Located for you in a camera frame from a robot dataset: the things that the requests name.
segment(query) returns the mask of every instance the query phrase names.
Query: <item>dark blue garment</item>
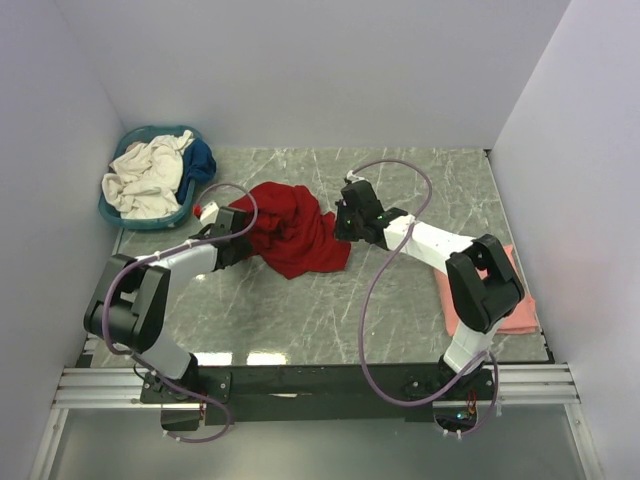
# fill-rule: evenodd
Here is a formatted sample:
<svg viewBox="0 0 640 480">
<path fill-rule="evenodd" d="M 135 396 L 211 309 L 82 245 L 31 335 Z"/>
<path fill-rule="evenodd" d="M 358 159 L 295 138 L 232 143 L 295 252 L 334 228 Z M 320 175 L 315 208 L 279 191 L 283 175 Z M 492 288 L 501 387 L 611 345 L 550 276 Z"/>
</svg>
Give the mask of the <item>dark blue garment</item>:
<svg viewBox="0 0 640 480">
<path fill-rule="evenodd" d="M 214 177 L 216 174 L 216 161 L 213 159 L 209 146 L 199 138 L 196 138 L 184 151 L 182 166 L 182 180 L 180 180 L 180 186 L 176 193 L 176 200 L 180 205 L 187 198 L 191 180 L 203 184 Z"/>
</svg>

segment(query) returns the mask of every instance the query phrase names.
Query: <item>gray marble surface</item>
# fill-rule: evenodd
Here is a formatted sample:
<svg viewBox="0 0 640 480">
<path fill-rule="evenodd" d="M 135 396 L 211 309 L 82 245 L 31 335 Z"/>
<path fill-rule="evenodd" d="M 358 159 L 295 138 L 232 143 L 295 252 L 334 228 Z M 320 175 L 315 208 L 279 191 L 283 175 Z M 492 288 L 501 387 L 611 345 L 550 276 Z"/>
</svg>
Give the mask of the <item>gray marble surface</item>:
<svg viewBox="0 0 640 480">
<path fill-rule="evenodd" d="M 512 243 L 489 163 L 479 149 L 219 149 L 217 181 L 248 188 L 264 181 L 306 185 L 323 211 L 334 209 L 349 169 L 379 158 L 402 158 L 431 177 L 434 196 L 421 220 L 452 232 L 490 232 Z M 399 165 L 361 173 L 385 207 L 413 211 L 426 193 L 422 179 Z M 215 194 L 219 204 L 238 198 L 231 189 Z M 184 241 L 199 229 L 195 220 L 160 232 L 126 231 L 119 251 L 148 254 Z M 195 278 L 170 298 L 165 328 L 184 348 L 212 364 L 357 363 L 358 316 L 368 282 L 387 253 L 353 245 L 347 268 L 286 280 L 259 257 L 222 272 Z M 437 361 L 450 342 L 433 271 L 400 256 L 378 283 L 370 302 L 366 350 L 370 362 Z M 496 335 L 501 361 L 546 361 L 544 337 Z M 92 366 L 126 364 L 99 344 Z"/>
</svg>

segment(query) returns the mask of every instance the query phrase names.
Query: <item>teal basket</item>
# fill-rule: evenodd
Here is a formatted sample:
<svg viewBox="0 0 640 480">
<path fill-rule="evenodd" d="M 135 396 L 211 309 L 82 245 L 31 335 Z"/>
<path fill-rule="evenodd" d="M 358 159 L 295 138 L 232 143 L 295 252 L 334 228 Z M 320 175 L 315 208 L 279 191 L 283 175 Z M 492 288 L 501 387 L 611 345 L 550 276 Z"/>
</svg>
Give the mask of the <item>teal basket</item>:
<svg viewBox="0 0 640 480">
<path fill-rule="evenodd" d="M 175 127 L 140 127 L 127 133 L 122 140 L 118 143 L 113 159 L 120 157 L 125 153 L 127 147 L 134 142 L 149 143 L 158 135 L 174 135 L 176 137 L 184 134 L 185 130 L 191 130 L 195 138 L 202 139 L 202 135 L 193 127 L 186 125 L 177 125 Z M 154 218 L 150 220 L 126 220 L 120 217 L 120 212 L 107 203 L 104 198 L 104 193 L 100 193 L 100 201 L 98 202 L 98 211 L 102 218 L 107 222 L 116 225 L 118 227 L 127 228 L 129 230 L 159 230 L 162 228 L 173 228 L 185 220 L 189 213 L 191 213 L 191 205 L 193 204 L 193 195 L 196 189 L 195 180 L 189 182 L 189 188 L 187 189 L 187 198 L 182 205 L 182 208 L 176 213 L 169 215 L 168 217 Z"/>
</svg>

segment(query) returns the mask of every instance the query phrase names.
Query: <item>clothes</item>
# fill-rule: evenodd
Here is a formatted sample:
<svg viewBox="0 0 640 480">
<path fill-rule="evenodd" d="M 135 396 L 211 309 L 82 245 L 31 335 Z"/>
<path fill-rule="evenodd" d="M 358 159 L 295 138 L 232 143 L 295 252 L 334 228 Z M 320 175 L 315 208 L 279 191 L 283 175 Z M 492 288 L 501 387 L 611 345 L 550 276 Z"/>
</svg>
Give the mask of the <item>clothes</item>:
<svg viewBox="0 0 640 480">
<path fill-rule="evenodd" d="M 102 179 L 109 205 L 124 219 L 162 218 L 180 209 L 175 192 L 182 178 L 182 155 L 193 141 L 185 130 L 180 137 L 159 135 L 139 143 L 109 165 L 115 173 Z"/>
<path fill-rule="evenodd" d="M 511 265 L 515 268 L 513 261 L 513 245 L 504 247 L 504 250 L 511 261 Z M 440 301 L 442 302 L 442 310 L 444 312 L 444 321 L 447 327 L 447 333 L 451 336 L 456 332 L 460 317 L 456 313 L 453 306 L 453 298 L 451 297 L 451 287 L 449 286 L 449 277 L 440 270 L 435 270 L 436 283 L 440 289 Z M 485 277 L 485 272 L 480 272 L 481 277 Z M 509 315 L 502 326 L 498 329 L 498 333 L 521 334 L 534 333 L 538 327 L 536 320 L 536 302 L 528 293 L 524 299 L 518 304 L 514 312 Z"/>
<path fill-rule="evenodd" d="M 335 216 L 322 215 L 320 205 L 304 186 L 266 182 L 251 190 L 258 204 L 258 220 L 249 233 L 254 254 L 291 279 L 305 272 L 344 270 L 350 243 L 333 238 Z M 253 212 L 244 196 L 232 207 Z"/>
<path fill-rule="evenodd" d="M 184 151 L 182 171 L 184 173 L 176 193 L 176 200 L 181 205 L 187 199 L 191 180 L 203 184 L 213 179 L 216 174 L 216 161 L 213 159 L 209 145 L 196 138 Z"/>
</svg>

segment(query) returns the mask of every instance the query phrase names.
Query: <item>red cloth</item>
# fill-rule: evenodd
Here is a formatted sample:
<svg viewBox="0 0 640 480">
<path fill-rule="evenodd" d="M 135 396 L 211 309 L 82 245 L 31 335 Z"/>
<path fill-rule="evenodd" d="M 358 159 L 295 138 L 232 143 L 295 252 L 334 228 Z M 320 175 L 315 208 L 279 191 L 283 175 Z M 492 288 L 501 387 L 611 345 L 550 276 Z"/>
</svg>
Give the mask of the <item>red cloth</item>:
<svg viewBox="0 0 640 480">
<path fill-rule="evenodd" d="M 322 215 L 307 187 L 266 182 L 251 190 L 258 203 L 258 220 L 249 233 L 254 254 L 287 279 L 306 272 L 344 270 L 351 244 L 333 238 L 335 216 Z M 253 212 L 247 196 L 231 207 Z"/>
</svg>

